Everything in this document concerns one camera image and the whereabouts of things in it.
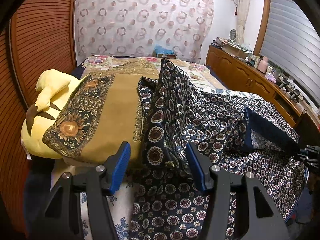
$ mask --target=circle patterned curtain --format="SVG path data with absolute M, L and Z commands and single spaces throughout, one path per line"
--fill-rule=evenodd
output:
M 199 62 L 213 15 L 213 0 L 76 0 L 77 57 L 146 57 L 158 44 Z

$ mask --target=box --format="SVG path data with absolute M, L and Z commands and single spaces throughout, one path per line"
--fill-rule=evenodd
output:
M 245 59 L 246 57 L 249 56 L 248 53 L 245 53 L 244 51 L 242 51 L 240 49 L 232 47 L 229 44 L 223 44 L 223 47 L 224 47 L 224 51 L 230 55 L 234 55 L 236 57 L 243 58 L 243 59 Z
M 163 58 L 176 58 L 177 57 L 177 55 L 161 54 L 161 53 L 156 54 L 155 51 L 153 51 L 152 56 L 153 57 L 163 57 Z

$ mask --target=wooden dresser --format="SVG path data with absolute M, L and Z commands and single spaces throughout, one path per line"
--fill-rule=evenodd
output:
M 254 67 L 233 58 L 221 49 L 209 47 L 206 64 L 217 74 L 230 90 L 250 92 L 273 103 L 284 119 L 296 127 L 305 110 L 294 105 L 279 87 L 264 78 L 264 74 Z

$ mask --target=yellow plush toy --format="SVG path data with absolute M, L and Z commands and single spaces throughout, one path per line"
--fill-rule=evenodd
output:
M 44 71 L 36 84 L 41 91 L 36 102 L 28 109 L 21 129 L 21 139 L 32 155 L 60 159 L 62 156 L 42 142 L 45 131 L 54 124 L 71 93 L 81 80 L 55 69 Z

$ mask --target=dark blue blanket with circle pattern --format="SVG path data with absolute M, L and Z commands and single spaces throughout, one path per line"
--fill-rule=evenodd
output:
M 297 142 L 299 136 L 263 99 L 199 91 L 188 75 L 170 61 L 161 61 L 159 80 L 141 78 L 138 93 L 145 114 L 142 156 L 146 170 L 136 176 L 131 238 L 180 240 L 201 231 L 209 197 L 190 177 L 184 149 L 193 141 L 212 163 L 235 174 L 255 173 L 286 219 L 305 184 L 305 167 L 274 147 L 239 149 L 245 139 L 248 107 Z M 236 194 L 230 194 L 226 238 L 233 238 Z

